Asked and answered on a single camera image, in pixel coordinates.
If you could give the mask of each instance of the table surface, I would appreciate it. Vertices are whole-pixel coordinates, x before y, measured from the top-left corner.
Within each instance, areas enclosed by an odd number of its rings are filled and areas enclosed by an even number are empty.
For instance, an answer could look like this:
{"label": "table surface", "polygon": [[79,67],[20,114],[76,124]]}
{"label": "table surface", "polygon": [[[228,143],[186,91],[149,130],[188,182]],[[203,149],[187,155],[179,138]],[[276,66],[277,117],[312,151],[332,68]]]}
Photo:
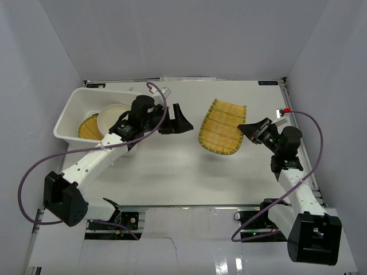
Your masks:
{"label": "table surface", "polygon": [[[107,197],[125,206],[219,206],[257,205],[264,198],[277,198],[284,194],[270,170],[272,153],[265,146],[254,145],[244,138],[235,154],[224,156],[205,150],[198,142],[202,120],[214,99],[246,105],[246,123],[255,123],[265,117],[274,120],[275,110],[285,107],[279,86],[260,86],[257,81],[157,84],[171,89],[169,104],[180,104],[194,130],[167,136],[155,133],[142,141],[135,156],[118,159],[90,184],[87,190],[89,197]],[[147,91],[143,82],[108,86],[120,91]],[[82,156],[68,155],[63,168],[71,166]]]}
{"label": "table surface", "polygon": [[[144,83],[110,86],[145,91]],[[260,87],[249,81],[160,82],[159,86],[172,90],[170,103],[180,103],[195,130],[182,135],[154,134],[144,140],[135,156],[121,158],[103,172],[91,184],[88,195],[109,197],[123,205],[220,206],[259,204],[284,193],[270,171],[271,153],[265,146],[244,140],[237,153],[221,156],[206,151],[198,142],[202,119],[215,98],[247,105],[247,123],[254,123],[265,117],[274,119],[275,109],[284,107],[278,86]],[[81,156],[69,155],[64,166]],[[233,243],[230,237],[239,226],[233,220],[235,211],[150,208],[139,242],[84,240],[87,221],[74,227],[41,226],[29,266],[42,266],[44,275],[332,275],[357,271],[344,232],[336,266],[295,264],[285,242]],[[55,219],[45,211],[45,221]]]}

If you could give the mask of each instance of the gray wall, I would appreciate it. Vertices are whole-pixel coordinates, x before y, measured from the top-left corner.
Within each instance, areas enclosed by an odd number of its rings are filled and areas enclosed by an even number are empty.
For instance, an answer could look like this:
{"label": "gray wall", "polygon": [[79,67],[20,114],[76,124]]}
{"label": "gray wall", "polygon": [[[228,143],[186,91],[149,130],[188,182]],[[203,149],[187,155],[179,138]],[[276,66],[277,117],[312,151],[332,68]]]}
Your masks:
{"label": "gray wall", "polygon": [[[0,37],[0,269],[14,275],[22,272],[33,227],[19,211],[18,183],[34,162],[65,149],[52,129],[82,82],[38,0],[0,1]],[[26,182],[32,217],[43,178],[59,163],[45,163]]]}
{"label": "gray wall", "polygon": [[[294,109],[313,114],[325,134],[316,172],[321,192],[336,206],[360,274],[367,274],[367,2],[330,1],[289,75]],[[299,117],[315,159],[317,130]]]}
{"label": "gray wall", "polygon": [[82,79],[280,78],[328,0],[40,0]]}

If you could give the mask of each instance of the white panel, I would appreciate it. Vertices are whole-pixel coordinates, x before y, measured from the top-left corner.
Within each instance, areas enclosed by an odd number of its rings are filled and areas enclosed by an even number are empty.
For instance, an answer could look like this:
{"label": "white panel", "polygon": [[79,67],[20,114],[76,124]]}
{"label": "white panel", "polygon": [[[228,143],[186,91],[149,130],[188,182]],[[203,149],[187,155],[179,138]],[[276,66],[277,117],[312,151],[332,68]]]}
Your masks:
{"label": "white panel", "polygon": [[[335,275],[356,271],[344,233],[336,266],[293,263],[285,242],[231,242],[238,227],[234,212],[209,208],[150,209],[140,241],[85,240],[81,253],[72,247],[56,251],[58,261],[44,262],[42,275],[65,274],[58,266],[62,262],[69,264],[63,256],[66,251],[79,259],[78,268],[69,274]],[[74,233],[69,237],[80,242],[83,234],[79,239]]]}
{"label": "white panel", "polygon": [[[279,86],[259,86],[257,81],[157,84],[171,89],[169,103],[180,104],[194,131],[179,135],[153,134],[139,144],[135,156],[120,158],[102,172],[88,186],[89,196],[107,197],[121,205],[162,206],[259,204],[264,198],[284,194],[270,170],[272,153],[265,146],[244,138],[235,154],[224,156],[205,150],[198,141],[201,123],[215,98],[246,105],[246,123],[265,117],[275,120],[275,110],[284,107]],[[136,93],[147,90],[143,82],[115,86],[121,91],[133,87]],[[73,165],[82,155],[68,155],[64,167]]]}
{"label": "white panel", "polygon": [[[330,1],[289,76],[294,108],[313,114],[324,131],[318,184],[338,210],[361,274],[367,274],[366,30],[366,1]],[[298,123],[315,161],[317,130],[307,119]]]}
{"label": "white panel", "polygon": [[[0,37],[0,266],[2,274],[21,274],[33,225],[18,209],[18,184],[34,162],[65,149],[52,129],[81,80],[37,0],[0,1]],[[26,182],[31,217],[46,173],[59,165],[47,162]]]}
{"label": "white panel", "polygon": [[287,76],[328,0],[40,0],[83,79]]}

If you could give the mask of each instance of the cable connector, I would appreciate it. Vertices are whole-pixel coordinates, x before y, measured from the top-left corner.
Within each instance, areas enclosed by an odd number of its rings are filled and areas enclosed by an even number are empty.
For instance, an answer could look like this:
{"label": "cable connector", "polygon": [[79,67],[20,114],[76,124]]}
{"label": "cable connector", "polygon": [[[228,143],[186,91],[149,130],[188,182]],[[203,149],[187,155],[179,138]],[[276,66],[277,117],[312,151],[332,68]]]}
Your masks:
{"label": "cable connector", "polygon": [[276,110],[276,118],[280,119],[281,117],[284,117],[285,113],[290,113],[291,108],[285,108],[285,109],[277,109]]}

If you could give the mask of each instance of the white bowl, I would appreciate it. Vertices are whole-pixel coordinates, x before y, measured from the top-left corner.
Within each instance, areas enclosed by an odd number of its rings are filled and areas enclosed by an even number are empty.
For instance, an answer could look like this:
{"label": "white bowl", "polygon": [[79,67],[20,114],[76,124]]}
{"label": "white bowl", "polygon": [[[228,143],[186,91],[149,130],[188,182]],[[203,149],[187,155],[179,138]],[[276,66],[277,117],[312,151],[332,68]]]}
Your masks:
{"label": "white bowl", "polygon": [[130,111],[131,107],[124,104],[112,104],[104,107],[98,114],[97,126],[101,135],[106,136],[110,128],[115,125],[120,115]]}

